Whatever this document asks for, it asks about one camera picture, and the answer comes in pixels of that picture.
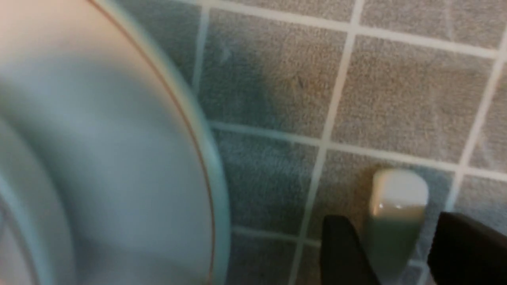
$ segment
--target gray tile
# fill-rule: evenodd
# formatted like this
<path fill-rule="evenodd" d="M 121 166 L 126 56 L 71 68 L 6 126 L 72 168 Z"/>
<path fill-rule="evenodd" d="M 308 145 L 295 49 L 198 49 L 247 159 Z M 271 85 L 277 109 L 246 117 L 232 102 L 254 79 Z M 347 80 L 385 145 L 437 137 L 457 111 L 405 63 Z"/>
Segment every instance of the gray tile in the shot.
<path fill-rule="evenodd" d="M 507 68 L 498 83 L 471 166 L 507 173 Z"/>
<path fill-rule="evenodd" d="M 169 0 L 117 0 L 151 34 L 191 84 L 201 9 Z"/>
<path fill-rule="evenodd" d="M 305 246 L 303 256 L 299 264 L 298 278 L 296 285 L 318 285 L 320 284 L 320 248 Z"/>
<path fill-rule="evenodd" d="M 361 23 L 498 48 L 507 22 L 502 0 L 366 0 Z"/>
<path fill-rule="evenodd" d="M 358 37 L 333 140 L 458 162 L 491 63 Z"/>
<path fill-rule="evenodd" d="M 207 117 L 320 137 L 344 39 L 212 10 L 199 94 Z"/>
<path fill-rule="evenodd" d="M 320 238 L 325 215 L 346 216 L 358 233 L 363 234 L 368 218 L 373 174 L 379 169 L 391 167 L 411 169 L 428 183 L 429 203 L 413 257 L 425 260 L 433 240 L 438 216 L 445 206 L 452 175 L 422 166 L 329 151 L 315 198 L 308 236 Z"/>
<path fill-rule="evenodd" d="M 295 243 L 233 234 L 227 285 L 287 284 Z"/>
<path fill-rule="evenodd" d="M 400 277 L 399 285 L 417 285 L 421 274 L 422 268 L 407 266 Z"/>
<path fill-rule="evenodd" d="M 466 176 L 454 210 L 507 235 L 507 182 Z"/>
<path fill-rule="evenodd" d="M 233 225 L 298 234 L 317 149 L 217 132 Z"/>
<path fill-rule="evenodd" d="M 354 0 L 233 0 L 246 5 L 317 18 L 350 21 Z"/>

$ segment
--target black object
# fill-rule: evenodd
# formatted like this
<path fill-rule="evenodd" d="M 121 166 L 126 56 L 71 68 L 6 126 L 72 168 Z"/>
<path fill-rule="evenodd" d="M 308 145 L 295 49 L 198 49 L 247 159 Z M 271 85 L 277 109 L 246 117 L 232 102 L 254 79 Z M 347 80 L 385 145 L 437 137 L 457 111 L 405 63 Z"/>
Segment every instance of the black object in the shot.
<path fill-rule="evenodd" d="M 326 216 L 320 248 L 322 285 L 380 285 L 359 237 L 343 216 Z"/>
<path fill-rule="evenodd" d="M 428 265 L 438 285 L 507 284 L 507 237 L 462 214 L 440 214 Z"/>

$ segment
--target white porcelain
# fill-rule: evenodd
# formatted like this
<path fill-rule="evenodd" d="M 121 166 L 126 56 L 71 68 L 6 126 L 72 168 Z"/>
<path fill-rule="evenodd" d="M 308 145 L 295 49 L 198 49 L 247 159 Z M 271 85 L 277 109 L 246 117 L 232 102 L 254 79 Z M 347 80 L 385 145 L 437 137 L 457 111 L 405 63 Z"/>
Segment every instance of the white porcelain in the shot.
<path fill-rule="evenodd" d="M 194 284 L 223 284 L 226 183 L 172 62 L 113 2 L 0 3 L 0 113 L 53 177 L 78 252 L 97 252 L 78 255 L 80 280 L 112 278 L 90 264 L 131 271 L 111 262 L 126 255 Z M 164 274 L 157 282 L 171 284 Z"/>
<path fill-rule="evenodd" d="M 0 120 L 0 280 L 75 284 L 70 228 L 56 190 L 24 141 Z"/>
<path fill-rule="evenodd" d="M 421 219 L 424 218 L 428 198 L 428 185 L 415 172 L 406 169 L 383 169 L 373 177 L 370 215 Z"/>
<path fill-rule="evenodd" d="M 375 173 L 363 241 L 382 285 L 399 283 L 415 250 L 427 204 L 428 185 L 415 172 L 383 169 Z"/>

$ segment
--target white grout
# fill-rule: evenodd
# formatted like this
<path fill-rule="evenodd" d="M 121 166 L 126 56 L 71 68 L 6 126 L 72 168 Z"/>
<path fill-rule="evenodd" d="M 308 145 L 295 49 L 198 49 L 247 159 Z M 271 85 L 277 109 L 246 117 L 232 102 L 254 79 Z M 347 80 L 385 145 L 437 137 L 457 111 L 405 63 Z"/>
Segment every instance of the white grout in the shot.
<path fill-rule="evenodd" d="M 321 241 L 320 240 L 316 240 L 316 239 L 309 239 L 309 238 L 307 238 L 307 239 L 305 239 L 305 244 L 307 246 L 312 246 L 312 247 L 318 247 L 318 248 L 320 248 Z"/>
<path fill-rule="evenodd" d="M 352 154 L 359 154 L 379 159 L 385 159 L 385 160 L 393 160 L 398 162 L 405 162 L 410 164 L 416 164 L 426 167 L 431 167 L 435 169 L 445 170 L 445 171 L 455 171 L 458 167 L 455 163 L 449 163 L 449 162 L 443 162 L 443 161 L 437 161 L 422 157 L 416 157 L 396 152 L 388 152 L 383 150 L 375 150 L 375 149 L 368 149 L 358 146 L 352 146 L 347 144 L 340 144 L 337 142 L 330 142 L 329 149 L 337 150 L 341 152 L 346 153 L 352 153 Z"/>
<path fill-rule="evenodd" d="M 495 171 L 490 171 L 490 170 L 469 167 L 465 170 L 465 174 L 470 175 L 470 176 L 475 176 L 475 177 L 488 178 L 488 179 L 507 182 L 507 173 L 501 173 L 501 172 L 495 172 Z"/>
<path fill-rule="evenodd" d="M 374 38 L 386 39 L 396 42 L 402 42 L 410 45 L 446 50 L 455 53 L 468 54 L 478 57 L 496 58 L 498 51 L 486 49 L 466 44 L 454 43 L 434 38 L 423 37 L 410 33 L 396 32 L 380 28 L 361 26 L 358 28 L 358 34 L 367 35 Z"/>
<path fill-rule="evenodd" d="M 229 124 L 229 123 L 221 123 L 217 121 L 209 121 L 209 124 L 212 128 L 222 131 L 230 131 L 242 134 L 256 135 L 262 136 L 272 139 L 284 140 L 291 143 L 304 144 L 309 146 L 320 146 L 320 140 L 317 138 L 284 133 L 275 130 L 267 130 L 263 128 L 250 127 L 245 125 L 237 125 L 237 124 Z"/>
<path fill-rule="evenodd" d="M 243 15 L 251 15 L 264 19 L 282 21 L 287 23 L 301 24 L 306 26 L 325 28 L 337 31 L 351 31 L 352 25 L 348 22 L 340 22 L 334 20 L 320 19 L 311 16 L 299 15 L 289 12 L 270 10 L 266 8 L 248 6 L 245 4 L 224 1 L 224 0 L 173 0 L 183 3 L 190 3 L 198 5 L 211 5 L 212 8 L 221 9 L 224 11 L 235 12 Z M 374 38 L 386 39 L 396 42 L 402 42 L 410 45 L 429 47 L 439 50 L 445 50 L 455 53 L 468 54 L 485 58 L 497 58 L 498 50 L 476 47 L 467 44 L 455 43 L 446 40 L 424 37 L 421 35 L 396 32 L 387 29 L 367 27 L 367 26 L 354 26 L 357 35 L 367 35 Z"/>
<path fill-rule="evenodd" d="M 454 203 L 456 202 L 456 199 L 458 197 L 465 171 L 468 168 L 468 164 L 470 162 L 470 158 L 472 157 L 472 153 L 474 152 L 477 140 L 481 135 L 481 128 L 484 124 L 484 121 L 486 120 L 489 106 L 493 101 L 493 96 L 495 95 L 496 86 L 498 85 L 498 81 L 501 77 L 506 57 L 507 57 L 507 27 L 503 32 L 498 57 L 495 60 L 495 63 L 493 64 L 493 69 L 489 76 L 488 82 L 486 83 L 486 88 L 484 89 L 481 103 L 479 104 L 479 110 L 477 111 L 474 124 L 472 125 L 470 133 L 468 135 L 468 139 L 463 149 L 463 154 L 461 155 L 461 159 L 459 160 L 459 166 L 458 169 L 456 170 L 456 175 L 454 176 L 454 180 L 451 185 L 451 191 L 449 192 L 449 196 L 446 201 L 445 211 L 452 211 L 454 208 Z"/>
<path fill-rule="evenodd" d="M 423 266 L 421 266 L 422 272 L 421 276 L 419 276 L 419 281 L 417 282 L 417 285 L 425 285 L 428 281 L 429 277 L 429 267 L 426 263 L 424 263 Z"/>
<path fill-rule="evenodd" d="M 338 142 L 328 142 L 324 144 L 320 141 L 320 139 L 307 137 L 303 135 L 296 135 L 291 133 L 285 133 L 281 131 L 268 130 L 258 127 L 250 127 L 246 125 L 239 124 L 231 124 L 231 123 L 222 123 L 218 121 L 209 121 L 210 126 L 215 130 L 222 130 L 227 132 L 234 132 L 240 134 L 254 135 L 259 137 L 271 138 L 281 141 L 287 141 L 289 143 L 298 143 L 307 146 L 314 147 L 324 147 L 328 150 L 336 150 L 344 153 L 351 153 L 357 155 L 368 156 L 372 158 L 392 160 L 396 162 L 409 163 L 414 165 L 420 165 L 425 167 L 430 167 L 434 169 L 444 170 L 444 171 L 452 171 L 455 172 L 458 169 L 458 164 L 437 161 L 432 159 L 427 159 L 423 157 L 416 157 L 411 155 L 406 155 L 402 153 L 389 152 L 383 150 L 369 149 L 358 146 L 352 146 L 347 144 L 341 144 Z M 464 171 L 466 175 L 489 178 L 498 181 L 507 182 L 507 173 L 478 169 L 473 167 L 468 167 Z"/>
<path fill-rule="evenodd" d="M 180 2 L 180 3 L 192 4 L 192 5 L 201 5 L 202 2 L 206 1 L 206 0 L 168 0 L 168 1 Z"/>
<path fill-rule="evenodd" d="M 206 46 L 206 37 L 208 34 L 209 25 L 209 10 L 211 6 L 208 1 L 201 6 L 201 19 L 199 21 L 199 31 L 197 32 L 196 38 L 196 51 L 195 51 L 195 63 L 194 63 L 194 74 L 192 76 L 192 91 L 194 95 L 199 95 L 199 86 L 201 84 L 202 64 L 204 62 L 204 47 Z"/>
<path fill-rule="evenodd" d="M 349 23 L 345 22 L 319 19 L 315 17 L 298 15 L 289 12 L 269 10 L 223 0 L 216 0 L 213 7 L 224 11 L 235 12 L 243 15 L 256 16 L 269 20 L 276 20 L 293 24 L 301 24 L 331 30 L 347 31 L 350 26 Z"/>
<path fill-rule="evenodd" d="M 250 229 L 247 227 L 241 227 L 241 226 L 232 227 L 232 232 L 234 232 L 236 234 L 244 235 L 244 236 L 249 236 L 249 237 L 267 238 L 267 239 L 283 240 L 283 241 L 291 241 L 291 242 L 298 241 L 298 237 L 295 235 L 268 232 L 268 231 L 262 231 L 262 230 L 254 230 L 254 229 Z"/>
<path fill-rule="evenodd" d="M 354 48 L 354 41 L 356 36 L 357 27 L 359 26 L 359 19 L 363 10 L 364 0 L 356 0 L 354 8 L 352 10 L 352 17 L 350 19 L 350 26 L 345 40 L 343 48 L 342 58 L 338 68 L 338 75 L 336 78 L 335 86 L 333 89 L 333 96 L 329 106 L 328 116 L 324 123 L 324 129 L 322 132 L 322 141 L 327 143 L 331 138 L 333 132 L 333 125 L 335 124 L 336 114 L 338 112 L 338 104 L 342 97 L 343 86 L 345 85 L 345 78 L 347 77 L 348 66 L 352 51 Z M 305 242 L 306 233 L 308 231 L 308 225 L 310 224 L 310 218 L 315 204 L 315 197 L 317 196 L 318 184 L 320 176 L 324 168 L 325 157 L 327 152 L 327 146 L 323 145 L 319 148 L 317 158 L 315 160 L 315 166 L 312 172 L 312 178 L 310 181 L 310 189 L 308 190 L 308 196 L 305 204 L 305 212 L 303 214 L 303 220 L 301 222 L 301 230 L 299 233 L 299 241 L 296 246 L 296 252 L 294 253 L 294 260 L 291 267 L 291 274 L 289 276 L 288 285 L 294 285 L 298 277 L 299 266 L 303 255 L 303 246 Z"/>

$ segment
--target floor tile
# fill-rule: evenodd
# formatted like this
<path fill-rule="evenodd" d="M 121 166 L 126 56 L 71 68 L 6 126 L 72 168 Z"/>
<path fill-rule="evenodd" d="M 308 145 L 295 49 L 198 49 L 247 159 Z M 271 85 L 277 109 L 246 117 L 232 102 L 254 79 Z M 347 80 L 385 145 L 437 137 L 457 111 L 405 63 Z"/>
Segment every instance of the floor tile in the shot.
<path fill-rule="evenodd" d="M 227 285 L 287 284 L 295 243 L 232 236 Z"/>
<path fill-rule="evenodd" d="M 358 37 L 333 140 L 458 162 L 491 61 Z"/>
<path fill-rule="evenodd" d="M 507 66 L 503 67 L 470 165 L 507 173 Z"/>
<path fill-rule="evenodd" d="M 348 22 L 354 0 L 233 0 L 249 6 Z"/>
<path fill-rule="evenodd" d="M 466 176 L 454 210 L 507 235 L 507 183 Z"/>
<path fill-rule="evenodd" d="M 320 284 L 320 248 L 305 246 L 303 256 L 299 264 L 298 278 L 296 285 L 318 285 Z"/>
<path fill-rule="evenodd" d="M 502 0 L 366 0 L 363 25 L 498 48 L 507 23 Z"/>
<path fill-rule="evenodd" d="M 320 137 L 345 34 L 211 10 L 199 100 L 211 120 Z"/>
<path fill-rule="evenodd" d="M 233 225 L 298 234 L 317 149 L 255 136 L 215 134 Z"/>

